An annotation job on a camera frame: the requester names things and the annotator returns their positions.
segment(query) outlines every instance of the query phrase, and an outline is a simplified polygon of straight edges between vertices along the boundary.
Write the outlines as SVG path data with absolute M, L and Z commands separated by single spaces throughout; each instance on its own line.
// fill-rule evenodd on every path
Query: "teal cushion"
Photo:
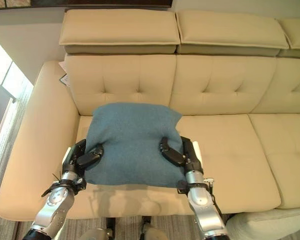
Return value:
M 184 170 L 166 160 L 159 151 L 162 137 L 181 153 L 176 130 L 181 114 L 163 105 L 112 103 L 99 107 L 86 137 L 86 152 L 103 145 L 99 163 L 85 172 L 88 183 L 97 185 L 144 184 L 176 188 L 185 180 Z

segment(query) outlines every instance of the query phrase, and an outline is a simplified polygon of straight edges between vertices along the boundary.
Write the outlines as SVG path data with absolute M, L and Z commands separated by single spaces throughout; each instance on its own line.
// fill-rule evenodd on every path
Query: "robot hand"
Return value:
M 86 189 L 85 169 L 100 161 L 104 150 L 101 144 L 85 154 L 86 140 L 68 148 L 62 161 L 62 177 L 47 189 L 49 194 L 23 240 L 51 240 L 62 228 L 75 195 Z
M 178 193 L 187 195 L 202 240 L 230 240 L 213 195 L 214 180 L 204 178 L 202 164 L 197 158 L 200 156 L 199 146 L 195 151 L 190 139 L 181 139 L 183 154 L 171 148 L 166 137 L 160 142 L 162 155 L 174 165 L 184 167 L 186 182 L 178 183 Z

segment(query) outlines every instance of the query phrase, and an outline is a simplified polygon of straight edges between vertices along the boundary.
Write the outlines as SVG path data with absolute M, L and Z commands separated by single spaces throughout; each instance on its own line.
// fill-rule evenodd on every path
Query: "beige sofa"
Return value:
M 0 188 L 0 217 L 32 220 L 68 146 L 85 138 L 93 110 L 134 102 L 183 115 L 177 130 L 198 141 L 221 211 L 240 213 L 227 223 L 233 239 L 277 239 L 300 229 L 300 58 L 276 57 L 291 47 L 288 34 L 269 17 L 176 16 L 65 14 L 60 44 L 70 87 L 59 81 L 65 72 L 57 61 L 43 65 Z M 190 214 L 175 189 L 88 184 L 68 217 Z

